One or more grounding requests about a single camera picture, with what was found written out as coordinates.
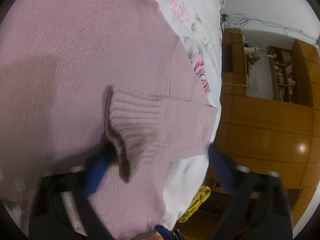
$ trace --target floral bedsheet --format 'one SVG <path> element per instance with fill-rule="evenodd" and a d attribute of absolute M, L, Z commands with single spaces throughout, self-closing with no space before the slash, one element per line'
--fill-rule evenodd
<path fill-rule="evenodd" d="M 171 28 L 180 37 L 192 68 L 201 79 L 209 103 L 217 108 L 211 141 L 221 116 L 222 30 L 220 9 L 225 0 L 156 0 Z M 166 213 L 162 225 L 172 229 L 202 184 L 208 167 L 206 155 L 173 165 L 164 185 Z"/>
<path fill-rule="evenodd" d="M 225 0 L 156 1 L 164 18 L 184 44 L 193 70 L 201 79 L 209 103 L 221 110 L 220 9 L 223 8 Z M 220 112 L 218 111 L 214 130 L 217 130 Z"/>

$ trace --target pink flower print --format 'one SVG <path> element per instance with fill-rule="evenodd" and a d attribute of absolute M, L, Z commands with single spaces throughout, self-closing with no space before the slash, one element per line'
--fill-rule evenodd
<path fill-rule="evenodd" d="M 205 93 L 209 94 L 211 90 L 207 81 L 207 76 L 205 73 L 202 56 L 199 53 L 195 53 L 191 58 L 191 63 L 192 63 L 192 67 L 195 70 L 195 73 L 197 74 L 197 76 L 200 78 L 202 82 Z"/>
<path fill-rule="evenodd" d="M 168 0 L 171 5 L 171 11 L 177 16 L 180 22 L 188 20 L 188 11 L 184 7 L 184 2 L 178 0 Z"/>
<path fill-rule="evenodd" d="M 220 4 L 220 7 L 222 7 L 225 3 L 225 0 L 218 0 L 219 4 Z"/>

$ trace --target wooden shelf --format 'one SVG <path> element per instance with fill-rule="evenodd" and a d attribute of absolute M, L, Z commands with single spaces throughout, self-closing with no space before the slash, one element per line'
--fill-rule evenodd
<path fill-rule="evenodd" d="M 272 79 L 273 100 L 282 101 L 280 98 L 280 94 L 283 94 L 282 99 L 284 102 L 301 104 L 298 78 L 295 72 L 293 72 L 294 75 L 287 74 L 286 66 L 285 64 L 283 64 L 284 60 L 282 57 L 282 50 L 288 52 L 288 50 L 278 48 L 278 47 L 269 46 L 268 48 L 268 54 L 270 55 L 272 55 L 273 53 L 277 54 L 276 58 L 269 57 L 271 79 Z M 284 79 L 283 84 L 280 84 L 278 82 L 277 73 L 281 73 L 283 75 L 283 79 Z M 295 80 L 296 85 L 294 87 L 289 86 L 288 78 Z"/>
<path fill-rule="evenodd" d="M 296 40 L 290 52 L 291 61 L 294 65 L 292 76 L 296 76 L 294 79 L 296 85 L 293 87 L 293 95 L 291 97 L 300 105 L 312 107 L 313 98 L 308 66 L 301 48 L 304 44 L 302 41 Z"/>

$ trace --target yellow fabric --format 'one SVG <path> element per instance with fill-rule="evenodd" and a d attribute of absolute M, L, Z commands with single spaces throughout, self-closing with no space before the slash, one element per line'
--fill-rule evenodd
<path fill-rule="evenodd" d="M 193 198 L 190 206 L 186 210 L 186 212 L 178 219 L 178 222 L 183 223 L 188 220 L 189 217 L 192 216 L 194 212 L 198 210 L 200 205 L 208 199 L 208 197 L 211 194 L 211 189 L 207 186 L 201 186 L 198 189 L 198 192 L 196 193 L 195 197 Z"/>

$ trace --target ribbed sweater cuff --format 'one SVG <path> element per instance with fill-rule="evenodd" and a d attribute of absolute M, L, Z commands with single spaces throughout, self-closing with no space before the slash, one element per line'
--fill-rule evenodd
<path fill-rule="evenodd" d="M 109 89 L 106 137 L 116 150 L 121 178 L 128 182 L 139 164 L 150 162 L 160 142 L 161 97 L 136 96 Z"/>

